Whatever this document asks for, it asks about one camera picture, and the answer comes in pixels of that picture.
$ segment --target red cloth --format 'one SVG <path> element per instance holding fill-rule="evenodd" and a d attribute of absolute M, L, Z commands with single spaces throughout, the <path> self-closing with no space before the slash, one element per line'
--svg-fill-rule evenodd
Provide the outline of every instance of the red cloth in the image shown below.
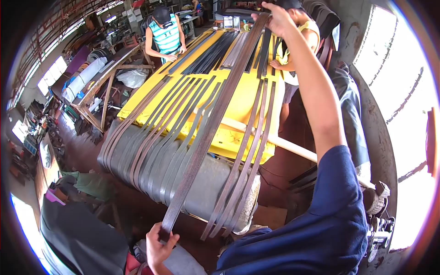
<path fill-rule="evenodd" d="M 127 262 L 125 263 L 125 275 L 128 275 L 133 269 L 140 266 L 140 262 L 136 260 L 136 258 L 128 253 L 127 255 Z M 154 275 L 153 272 L 151 272 L 151 269 L 149 267 L 146 267 L 142 270 L 141 275 Z"/>

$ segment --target striped tank top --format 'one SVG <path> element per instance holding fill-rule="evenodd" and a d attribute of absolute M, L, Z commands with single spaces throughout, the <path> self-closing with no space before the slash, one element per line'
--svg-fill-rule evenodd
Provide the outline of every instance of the striped tank top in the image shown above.
<path fill-rule="evenodd" d="M 155 20 L 148 25 L 153 33 L 153 39 L 159 47 L 159 52 L 164 55 L 173 55 L 180 48 L 179 28 L 174 14 L 171 14 L 171 22 L 173 24 L 166 29 L 159 27 Z"/>

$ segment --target baseball cap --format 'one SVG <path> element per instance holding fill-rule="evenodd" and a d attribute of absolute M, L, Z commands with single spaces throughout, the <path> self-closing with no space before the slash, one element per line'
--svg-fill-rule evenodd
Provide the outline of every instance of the baseball cap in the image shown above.
<path fill-rule="evenodd" d="M 161 25 L 165 25 L 171 21 L 171 15 L 168 11 L 168 8 L 165 6 L 156 7 L 153 11 L 153 16 L 154 19 L 156 19 L 156 21 Z"/>
<path fill-rule="evenodd" d="M 282 7 L 285 10 L 288 9 L 301 9 L 304 10 L 299 0 L 277 0 L 276 5 Z"/>

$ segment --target hand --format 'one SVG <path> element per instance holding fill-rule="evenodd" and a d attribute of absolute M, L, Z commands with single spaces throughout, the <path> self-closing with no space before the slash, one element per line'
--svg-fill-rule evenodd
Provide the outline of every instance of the hand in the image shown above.
<path fill-rule="evenodd" d="M 163 58 L 165 58 L 166 61 L 174 62 L 177 59 L 177 55 L 164 55 Z"/>
<path fill-rule="evenodd" d="M 269 65 L 271 65 L 272 67 L 274 67 L 277 70 L 281 70 L 281 63 L 278 60 L 272 60 L 270 61 Z"/>
<path fill-rule="evenodd" d="M 145 237 L 147 243 L 147 262 L 148 266 L 152 268 L 160 266 L 169 257 L 172 248 L 180 238 L 179 234 L 173 235 L 171 232 L 168 242 L 165 245 L 161 244 L 159 241 L 161 225 L 162 222 L 154 224 Z"/>
<path fill-rule="evenodd" d="M 180 47 L 179 54 L 181 55 L 181 54 L 183 54 L 183 53 L 186 52 L 186 51 L 187 51 L 187 47 L 186 47 L 185 45 L 182 45 L 182 46 Z"/>
<path fill-rule="evenodd" d="M 266 2 L 262 2 L 261 5 L 264 8 L 272 11 L 272 16 L 266 23 L 266 27 L 268 27 L 277 36 L 285 39 L 286 35 L 289 35 L 289 33 L 291 32 L 291 29 L 296 28 L 296 25 L 290 18 L 290 15 L 282 7 Z M 254 21 L 257 21 L 257 14 L 252 13 L 251 16 Z"/>

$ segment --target shorts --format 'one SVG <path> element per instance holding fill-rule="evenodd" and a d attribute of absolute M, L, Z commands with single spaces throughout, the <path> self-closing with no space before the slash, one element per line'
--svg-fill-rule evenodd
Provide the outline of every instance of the shorts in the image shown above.
<path fill-rule="evenodd" d="M 285 83 L 285 85 L 286 85 L 286 90 L 284 91 L 284 98 L 282 99 L 282 103 L 289 104 L 290 101 L 292 100 L 293 95 L 299 88 L 299 86 L 292 85 L 289 83 Z"/>

